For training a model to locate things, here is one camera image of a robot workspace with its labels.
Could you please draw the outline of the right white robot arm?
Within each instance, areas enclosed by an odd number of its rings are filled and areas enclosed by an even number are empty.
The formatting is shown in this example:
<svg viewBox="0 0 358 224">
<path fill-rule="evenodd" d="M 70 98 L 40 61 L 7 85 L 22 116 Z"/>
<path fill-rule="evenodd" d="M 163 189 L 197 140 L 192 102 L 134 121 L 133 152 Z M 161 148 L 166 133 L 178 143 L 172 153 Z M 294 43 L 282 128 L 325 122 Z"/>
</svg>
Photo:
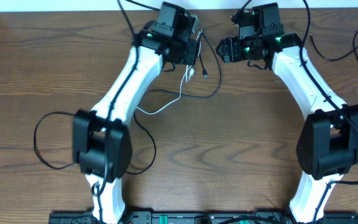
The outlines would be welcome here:
<svg viewBox="0 0 358 224">
<path fill-rule="evenodd" d="M 337 184 L 358 164 L 358 105 L 348 105 L 311 63 L 304 38 L 286 33 L 278 5 L 241 7 L 231 21 L 238 35 L 220 41 L 226 63 L 247 62 L 273 71 L 289 89 L 305 123 L 296 145 L 302 175 L 281 223 L 349 223 L 349 215 L 330 216 L 324 206 Z"/>
</svg>

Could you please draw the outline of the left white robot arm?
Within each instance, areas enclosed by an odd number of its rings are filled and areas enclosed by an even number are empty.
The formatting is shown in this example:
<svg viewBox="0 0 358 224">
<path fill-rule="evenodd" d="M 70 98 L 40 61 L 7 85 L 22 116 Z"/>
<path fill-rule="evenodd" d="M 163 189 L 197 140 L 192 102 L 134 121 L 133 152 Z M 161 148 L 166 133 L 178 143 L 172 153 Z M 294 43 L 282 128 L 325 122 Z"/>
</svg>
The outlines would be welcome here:
<svg viewBox="0 0 358 224">
<path fill-rule="evenodd" d="M 121 179 L 132 157 L 132 116 L 166 63 L 195 64 L 198 43 L 191 35 L 198 24 L 196 15 L 163 2 L 155 21 L 131 33 L 127 62 L 110 90 L 91 110 L 75 113 L 73 161 L 79 164 L 91 187 L 92 223 L 118 223 L 122 218 L 126 205 Z"/>
</svg>

